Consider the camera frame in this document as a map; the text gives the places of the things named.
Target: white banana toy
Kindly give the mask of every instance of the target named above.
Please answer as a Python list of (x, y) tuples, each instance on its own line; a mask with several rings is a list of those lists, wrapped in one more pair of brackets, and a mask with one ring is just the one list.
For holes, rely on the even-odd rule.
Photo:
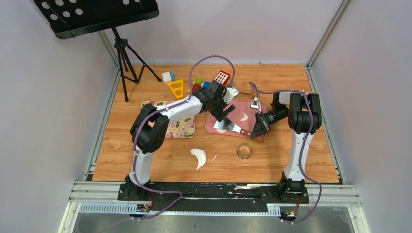
[(199, 168), (206, 163), (205, 151), (199, 148), (193, 148), (190, 150), (190, 153), (196, 156), (198, 162), (196, 170), (199, 170)]

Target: green toy block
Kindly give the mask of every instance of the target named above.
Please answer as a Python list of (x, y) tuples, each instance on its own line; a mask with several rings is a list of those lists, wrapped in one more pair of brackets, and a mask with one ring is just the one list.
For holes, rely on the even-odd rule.
[(202, 84), (202, 79), (197, 78), (197, 79), (194, 81), (194, 84), (197, 84), (197, 85), (200, 86), (200, 84)]

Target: floor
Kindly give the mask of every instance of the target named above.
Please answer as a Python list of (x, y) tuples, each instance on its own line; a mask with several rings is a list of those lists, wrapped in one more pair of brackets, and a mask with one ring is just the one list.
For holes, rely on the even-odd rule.
[[(173, 71), (176, 79), (185, 80), (185, 93), (189, 88), (188, 76), (192, 65), (152, 65), (159, 75)], [(140, 71), (141, 66), (134, 66)], [(236, 65), (235, 82), (240, 89), (250, 88), (253, 81), (263, 91), (298, 89), (310, 92), (310, 85), (303, 65)], [(194, 78), (211, 81), (220, 71), (231, 73), (229, 65), (199, 65)], [(129, 129), (136, 119), (143, 101), (174, 101), (176, 98), (166, 85), (160, 83), (146, 69), (140, 84), (126, 81), (130, 101), (124, 101), (121, 82), (114, 98), (103, 143), (97, 160), (94, 181), (123, 181), (130, 172), (133, 158)], [(272, 95), (262, 95), (267, 105)], [(263, 143), (207, 133), (206, 113), (196, 118), (195, 135), (191, 139), (165, 139), (156, 152), (151, 167), (152, 181), (208, 181), (208, 182), (277, 182), (286, 167), (292, 141), (287, 119), (274, 125)], [(252, 145), (254, 154), (247, 160), (237, 157), (241, 143)], [(197, 159), (190, 149), (204, 149), (207, 162), (196, 170)], [(306, 173), (320, 182), (338, 182), (336, 169), (330, 155), (323, 129), (319, 129), (310, 145)]]
[[(299, 215), (306, 216), (310, 208), (300, 207)], [(97, 232), (110, 227), (116, 222), (130, 219), (124, 214), (85, 214), (77, 217), (77, 228), (74, 233)], [(105, 233), (119, 232), (157, 232), (157, 233), (249, 233), (249, 232), (334, 232), (354, 233), (352, 221), (347, 208), (318, 207), (313, 215), (305, 222), (291, 228), (281, 223), (275, 217), (260, 216), (174, 216), (160, 215), (142, 220), (141, 222), (127, 220), (104, 231)]]

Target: floral placemat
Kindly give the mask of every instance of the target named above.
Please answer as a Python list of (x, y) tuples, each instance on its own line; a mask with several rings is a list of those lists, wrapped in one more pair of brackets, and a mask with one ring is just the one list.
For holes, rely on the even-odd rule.
[[(171, 101), (144, 101), (141, 104), (141, 108), (148, 103), (156, 107), (171, 103)], [(194, 136), (195, 125), (196, 115), (190, 115), (185, 119), (178, 120), (176, 123), (168, 126), (165, 138), (192, 138)]]

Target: wooden table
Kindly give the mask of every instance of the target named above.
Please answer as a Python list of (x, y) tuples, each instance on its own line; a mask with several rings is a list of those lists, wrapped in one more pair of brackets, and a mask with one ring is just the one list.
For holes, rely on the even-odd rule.
[[(173, 71), (177, 79), (185, 80), (185, 93), (189, 88), (188, 76), (192, 65), (156, 65), (153, 70), (161, 75)], [(199, 65), (193, 78), (211, 81), (223, 70), (231, 73), (229, 65)], [(302, 65), (236, 65), (236, 87), (247, 89), (253, 81), (263, 91), (298, 89), (310, 92), (309, 82)], [(147, 70), (139, 85), (127, 82), (130, 101), (124, 102), (124, 92), (119, 87), (114, 99), (102, 147), (97, 160), (94, 181), (123, 181), (130, 172), (133, 150), (129, 129), (139, 114), (140, 104), (146, 100), (176, 100), (166, 85), (160, 83)], [(238, 98), (247, 99), (247, 95)], [(261, 95), (267, 105), (272, 95)], [(151, 167), (152, 181), (208, 181), (208, 182), (277, 182), (286, 167), (291, 148), (292, 132), (287, 119), (271, 126), (263, 143), (205, 131), (206, 113), (196, 119), (196, 132), (192, 139), (166, 139), (156, 152)], [(254, 154), (247, 160), (237, 157), (239, 144), (252, 145)], [(207, 162), (196, 170), (197, 159), (190, 149), (204, 149)], [(335, 166), (323, 129), (319, 129), (310, 145), (306, 163), (307, 174), (320, 182), (337, 182)]]

